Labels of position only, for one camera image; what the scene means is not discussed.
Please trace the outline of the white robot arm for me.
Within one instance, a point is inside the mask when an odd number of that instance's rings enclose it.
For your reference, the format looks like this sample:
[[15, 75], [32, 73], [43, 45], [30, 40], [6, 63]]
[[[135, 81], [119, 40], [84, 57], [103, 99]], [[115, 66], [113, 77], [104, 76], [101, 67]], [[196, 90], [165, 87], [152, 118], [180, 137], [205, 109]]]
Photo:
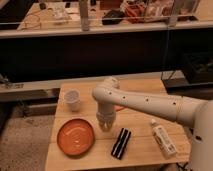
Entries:
[[92, 96], [97, 102], [99, 125], [107, 129], [116, 119], [115, 105], [192, 128], [189, 171], [213, 171], [213, 100], [123, 91], [114, 77], [100, 82]]

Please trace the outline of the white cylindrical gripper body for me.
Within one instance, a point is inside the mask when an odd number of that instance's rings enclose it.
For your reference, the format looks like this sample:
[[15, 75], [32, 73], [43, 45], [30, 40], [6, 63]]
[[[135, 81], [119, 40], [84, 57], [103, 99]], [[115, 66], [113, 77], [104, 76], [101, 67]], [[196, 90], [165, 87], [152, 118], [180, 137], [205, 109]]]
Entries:
[[105, 114], [97, 113], [96, 117], [102, 131], [109, 131], [112, 128], [113, 123], [116, 119], [115, 114], [105, 115]]

